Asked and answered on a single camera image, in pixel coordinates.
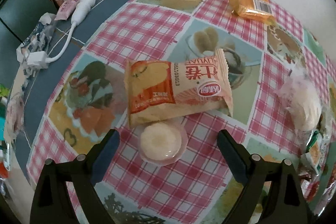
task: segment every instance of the yellow plastic wrapper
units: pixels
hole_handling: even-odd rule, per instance
[[[233,11],[240,17],[276,25],[269,0],[229,0]]]

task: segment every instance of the plastic-wrapped bun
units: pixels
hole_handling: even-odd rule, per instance
[[[315,86],[302,69],[293,70],[277,94],[290,112],[296,131],[315,129],[322,106]]]
[[[168,165],[181,158],[188,137],[182,125],[163,121],[145,128],[139,136],[139,152],[144,161]]]

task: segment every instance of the metal screw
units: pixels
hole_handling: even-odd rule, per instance
[[[78,161],[85,160],[85,158],[86,158],[86,155],[85,155],[85,154],[80,154],[80,155],[77,156],[77,160],[78,160]]]
[[[252,159],[255,161],[259,161],[260,160],[260,156],[258,154],[253,154],[252,155]]]
[[[44,163],[45,163],[45,165],[51,165],[53,163],[53,160],[52,159],[46,159]]]
[[[292,164],[292,162],[289,159],[285,159],[284,162],[285,162],[285,165],[291,165]]]

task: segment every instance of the checkered tablecloth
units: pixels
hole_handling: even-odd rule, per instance
[[[300,42],[307,71],[323,102],[328,104],[328,76],[336,80],[334,65],[326,56],[324,67],[304,46],[304,29],[297,19],[275,3],[272,3],[272,10],[278,23]],[[238,143],[251,136],[259,136],[279,151],[284,149],[297,155],[299,149],[293,123],[274,93],[282,86],[288,68],[267,51],[266,26],[233,16],[228,0],[203,0],[192,13],[130,0],[79,52],[51,94],[27,163],[31,180],[37,183],[47,158],[65,162],[77,155],[48,115],[78,58],[89,53],[121,69],[126,58],[166,59],[168,49],[176,45],[185,26],[194,19],[218,27],[262,51],[260,78],[248,124],[243,126],[215,112],[185,116],[181,118],[181,124],[189,138],[186,152],[175,164],[155,167],[139,157],[137,134],[127,128],[126,116],[123,116],[118,127],[120,147],[104,181],[138,208],[148,208],[159,217],[172,219],[175,223],[195,223],[202,220],[200,217],[218,198],[218,191],[226,186],[225,178],[231,176],[216,147],[219,130],[226,128]],[[76,208],[79,203],[73,185],[69,184],[68,188]]]

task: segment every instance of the round white pastry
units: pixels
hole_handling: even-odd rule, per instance
[[[152,160],[172,158],[180,150],[182,138],[179,131],[164,122],[157,122],[145,128],[140,135],[140,147],[146,157]]]

